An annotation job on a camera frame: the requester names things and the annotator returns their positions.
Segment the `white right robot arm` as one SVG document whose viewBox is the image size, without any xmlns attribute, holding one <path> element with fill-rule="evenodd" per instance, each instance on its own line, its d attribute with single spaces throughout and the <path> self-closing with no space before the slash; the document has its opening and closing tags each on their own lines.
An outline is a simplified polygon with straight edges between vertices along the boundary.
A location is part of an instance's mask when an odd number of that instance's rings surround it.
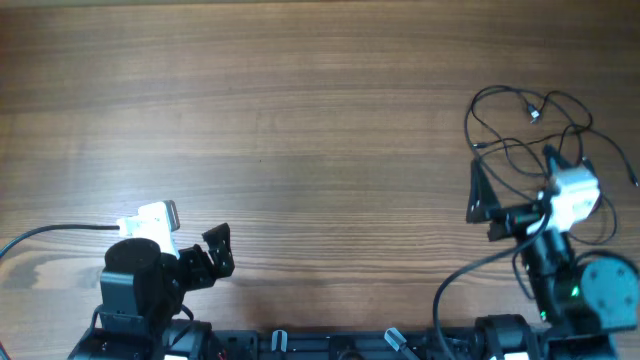
<svg viewBox="0 0 640 360">
<path fill-rule="evenodd" d="M 576 254 L 571 228 L 604 200 L 589 166 L 571 165 L 552 146 L 543 150 L 548 182 L 536 199 L 504 207 L 480 160 L 471 163 L 466 220 L 489 225 L 492 241 L 513 238 L 535 300 L 549 329 L 532 330 L 519 315 L 479 318 L 487 359 L 613 359 L 610 336 L 637 327 L 639 270 L 627 258 L 604 250 Z"/>
</svg>

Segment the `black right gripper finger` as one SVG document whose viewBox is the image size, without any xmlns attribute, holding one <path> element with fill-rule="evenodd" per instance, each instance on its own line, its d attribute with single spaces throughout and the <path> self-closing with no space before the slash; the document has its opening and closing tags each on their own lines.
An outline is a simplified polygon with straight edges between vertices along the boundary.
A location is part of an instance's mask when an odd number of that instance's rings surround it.
<svg viewBox="0 0 640 360">
<path fill-rule="evenodd" d="M 546 144 L 543 147 L 543 155 L 550 175 L 555 175 L 559 171 L 575 167 L 574 164 L 570 163 L 565 157 L 563 157 L 560 151 L 552 145 Z"/>
<path fill-rule="evenodd" d="M 491 221 L 501 209 L 498 197 L 486 176 L 480 161 L 471 161 L 471 184 L 466 212 L 467 223 Z"/>
</svg>

